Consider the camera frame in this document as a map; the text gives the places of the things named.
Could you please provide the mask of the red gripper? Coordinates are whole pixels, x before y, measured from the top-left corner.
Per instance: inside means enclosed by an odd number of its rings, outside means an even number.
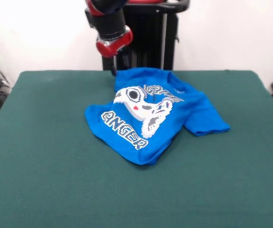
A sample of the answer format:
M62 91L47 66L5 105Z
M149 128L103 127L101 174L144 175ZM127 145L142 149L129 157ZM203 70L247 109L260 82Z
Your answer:
M117 75L117 70L115 67L114 56L118 52L128 46L133 40L133 33L129 26L125 25L124 33L120 37L117 37L112 40L104 40L99 36L96 40L96 47L102 57L108 58L110 64L110 71L113 76ZM122 55L122 67L129 68L129 49L125 48L121 51Z

